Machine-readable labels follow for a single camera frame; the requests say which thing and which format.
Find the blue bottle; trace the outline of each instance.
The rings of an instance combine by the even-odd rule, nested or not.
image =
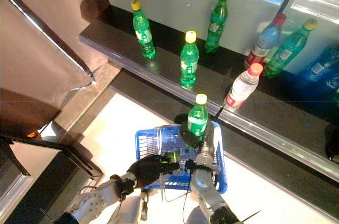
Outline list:
[[[334,71],[339,71],[339,42],[333,42],[324,49],[321,56],[300,74],[299,87],[316,82]]]
[[[339,89],[339,71],[327,74],[315,84],[308,87],[308,93],[313,100],[330,100],[332,95]]]
[[[256,40],[252,51],[248,54],[244,66],[246,69],[251,64],[261,64],[276,42],[279,40],[282,25],[286,20],[285,14],[277,14],[272,23],[265,27]]]

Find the plastic bottle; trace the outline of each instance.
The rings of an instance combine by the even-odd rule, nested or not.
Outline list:
[[[235,79],[232,88],[225,97],[225,108],[227,110],[236,111],[250,94],[254,92],[262,71],[263,66],[261,64],[252,64],[248,70],[241,73]]]
[[[264,76],[273,78],[305,47],[309,33],[318,22],[308,19],[301,29],[291,34],[274,54],[272,60],[265,66]]]
[[[207,53],[215,53],[219,47],[219,40],[227,20],[227,0],[219,0],[211,14],[211,23],[205,43]]]
[[[312,92],[315,97],[329,99],[339,89],[339,71],[328,74],[324,80],[319,80],[315,85],[309,88],[310,95]]]
[[[180,53],[180,81],[184,87],[190,87],[195,83],[199,59],[199,50],[195,44],[196,38],[197,34],[194,31],[188,31],[185,36],[186,43]]]
[[[205,94],[197,94],[195,97],[195,105],[189,113],[187,128],[196,136],[202,136],[205,132],[208,120],[206,102],[207,96]]]
[[[279,40],[282,25],[285,20],[285,14],[277,14],[274,17],[273,22],[266,26],[260,33],[252,51],[249,53],[244,62],[246,69],[248,69],[251,64],[262,64],[265,57]]]
[[[149,28],[149,22],[141,11],[140,1],[134,0],[131,3],[133,14],[133,27],[136,32],[138,41],[141,45],[144,57],[153,59],[155,57],[155,48],[152,41],[152,34]]]
[[[339,71],[339,42],[333,42],[324,49],[321,56],[314,61],[301,75],[299,87],[320,80],[325,75]]]

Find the red bottle cap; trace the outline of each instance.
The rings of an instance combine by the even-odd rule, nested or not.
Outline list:
[[[259,76],[263,71],[263,66],[261,64],[252,64],[250,68],[248,68],[248,73],[252,76]]]
[[[273,20],[273,23],[276,25],[283,25],[286,20],[285,14],[277,14]]]

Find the bottle label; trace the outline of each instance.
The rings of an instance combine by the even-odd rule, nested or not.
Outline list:
[[[189,117],[187,127],[196,136],[202,136],[205,131],[207,121],[201,121],[194,117]]]
[[[279,56],[280,56],[281,59],[287,60],[290,57],[291,54],[292,54],[292,51],[284,49],[284,50],[281,51]]]
[[[189,65],[187,65],[184,61],[180,62],[181,65],[181,71],[186,74],[194,74],[198,67],[198,62],[193,62]]]
[[[252,49],[252,53],[256,56],[260,56],[260,57],[265,57],[269,54],[271,49],[263,49],[260,48],[257,43],[254,44],[254,48]]]
[[[313,67],[308,68],[305,71],[303,78],[315,82],[321,79],[325,74],[332,71],[332,68],[324,68],[322,65],[321,67],[317,67],[316,65],[314,65]]]
[[[218,23],[216,23],[216,22],[211,22],[211,24],[210,24],[208,30],[209,30],[210,32],[216,33],[217,35],[220,36],[220,35],[222,34],[222,30],[223,30],[223,28],[224,28],[224,25],[225,25],[225,23],[218,24]]]
[[[136,35],[141,44],[147,44],[152,40],[152,34],[150,33],[149,29],[144,32],[136,31]]]
[[[229,94],[227,94],[226,103],[232,107],[240,107],[244,103],[244,101],[233,100],[232,97]]]
[[[256,56],[255,54],[250,52],[245,60],[245,63],[248,66],[250,66],[251,64],[262,64],[264,59],[265,59],[265,56]]]
[[[317,62],[316,65],[314,65],[311,70],[313,71],[314,74],[318,74],[319,72],[321,72],[323,69],[325,69],[324,66],[322,66],[320,63]]]

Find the yellow bottle cap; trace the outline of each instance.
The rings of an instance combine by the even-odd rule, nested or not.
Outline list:
[[[132,10],[134,10],[134,11],[139,10],[139,9],[141,8],[140,1],[134,0],[134,1],[131,3],[131,6],[132,6]]]
[[[302,27],[304,27],[306,30],[313,30],[318,24],[318,21],[316,21],[315,19],[308,19],[305,21],[304,24],[302,24]]]
[[[197,94],[197,96],[195,97],[195,102],[196,104],[199,104],[199,105],[205,105],[207,102],[206,94],[203,94],[203,93]]]
[[[197,39],[197,34],[194,31],[188,31],[185,36],[185,40],[188,43],[193,43]]]

